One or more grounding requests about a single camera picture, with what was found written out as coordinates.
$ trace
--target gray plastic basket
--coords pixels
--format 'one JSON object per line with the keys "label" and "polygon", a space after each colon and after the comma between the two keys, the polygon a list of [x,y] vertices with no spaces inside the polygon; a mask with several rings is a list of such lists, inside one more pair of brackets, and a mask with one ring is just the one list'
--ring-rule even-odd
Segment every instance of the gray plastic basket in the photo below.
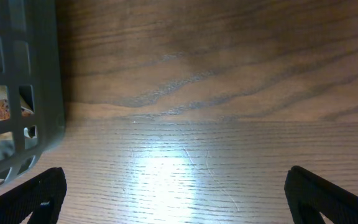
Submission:
{"label": "gray plastic basket", "polygon": [[[0,186],[22,175],[63,138],[54,0],[0,0],[0,86],[10,118],[0,121]],[[34,114],[22,116],[21,97]],[[24,128],[33,131],[26,138]]]}

